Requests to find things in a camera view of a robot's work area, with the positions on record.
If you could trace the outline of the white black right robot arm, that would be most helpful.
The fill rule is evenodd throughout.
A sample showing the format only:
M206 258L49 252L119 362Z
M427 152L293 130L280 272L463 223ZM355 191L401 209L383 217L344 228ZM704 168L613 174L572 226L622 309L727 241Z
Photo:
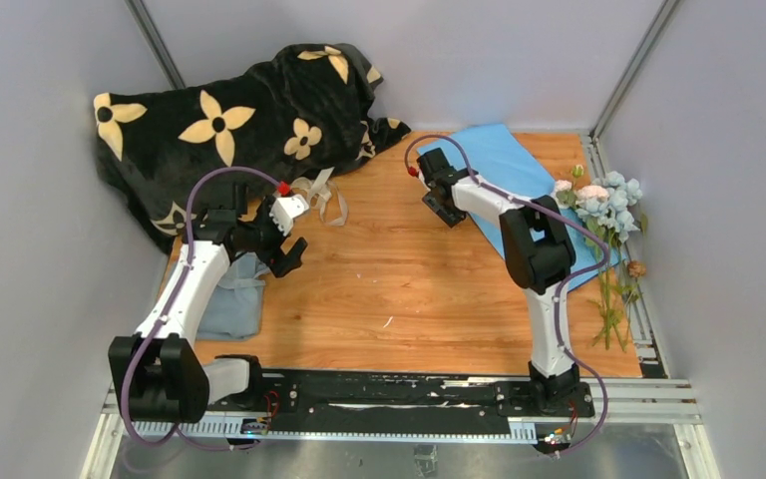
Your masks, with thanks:
M505 394L508 408L524 406L547 417L592 417L590 389L568 340L562 284L571 276L576 254L557 203L549 196L513 194L469 168L457 170L441 149L421 155L407 172L424 184L424 204L448 227L476 216L501 233L506 270L525 294L532 333L529 383L521 392Z

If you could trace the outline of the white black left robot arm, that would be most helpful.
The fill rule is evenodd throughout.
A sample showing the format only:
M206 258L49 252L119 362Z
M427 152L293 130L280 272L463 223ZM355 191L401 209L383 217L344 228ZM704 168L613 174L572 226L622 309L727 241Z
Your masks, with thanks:
M283 245L310 205L286 184L262 200L250 221L236 185L231 207L204 208L190 217L185 241L165 289L139 328L115 337L108 360L122 417L129 422L197 423L207 408L227 398L242 412L265 399L262 368L252 355L224 355L201 364L194 352L208 302L231 265L254 254L277 277L299 268L307 248Z

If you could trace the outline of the pink white fake flower stem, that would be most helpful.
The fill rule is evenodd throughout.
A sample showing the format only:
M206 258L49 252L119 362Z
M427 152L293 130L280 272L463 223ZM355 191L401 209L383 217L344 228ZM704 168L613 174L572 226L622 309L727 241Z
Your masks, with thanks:
M558 202L561 209L573 210L585 227L610 246L612 261L620 259L614 248L617 235L618 211L627 206L625 192L603 185L602 182L592 182L588 186L577 188L575 185L584 173L582 165L572 169L573 179L557 180L551 196Z

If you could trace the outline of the orange fake flower stem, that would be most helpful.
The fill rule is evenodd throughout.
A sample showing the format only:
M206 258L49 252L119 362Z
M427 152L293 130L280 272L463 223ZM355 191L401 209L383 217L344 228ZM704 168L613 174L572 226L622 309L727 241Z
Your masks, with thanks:
M640 280L646 275L646 265L640 260L624 261L606 273L607 327L622 352L626 352L630 339L627 308L642 298Z

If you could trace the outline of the blue wrapping paper sheet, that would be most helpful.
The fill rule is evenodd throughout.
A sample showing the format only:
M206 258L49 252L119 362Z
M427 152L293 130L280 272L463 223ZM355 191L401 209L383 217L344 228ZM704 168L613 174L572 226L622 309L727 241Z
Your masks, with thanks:
M473 127L448 137L463 147L475 171L499 188L531 198L554 192L556 183L554 177L514 138L506 126L494 124ZM436 148L443 150L449 164L455 170L465 169L462 155L448 141L436 140L419 146L417 151L419 154L424 154ZM497 225L493 225L482 217L472 216L472 219L495 251L503 258L502 235ZM576 253L572 272L597 264L600 253L586 245L585 237L579 231L571 227L567 229ZM581 274L569 282L568 291L596 277L597 272L594 270Z

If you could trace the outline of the blue fake flower stem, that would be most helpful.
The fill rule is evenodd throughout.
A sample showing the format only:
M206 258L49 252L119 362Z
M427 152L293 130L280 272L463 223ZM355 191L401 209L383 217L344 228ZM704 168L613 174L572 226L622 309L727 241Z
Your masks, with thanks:
M609 259L596 274L602 327L592 339L594 345L628 347L630 327L623 323L624 309L641 299L639 280L647 268L639 259L624 258L620 249L631 235L645 231L645 216L634 212L641 198L640 182L617 171L575 192L574 212L588 231L609 246Z

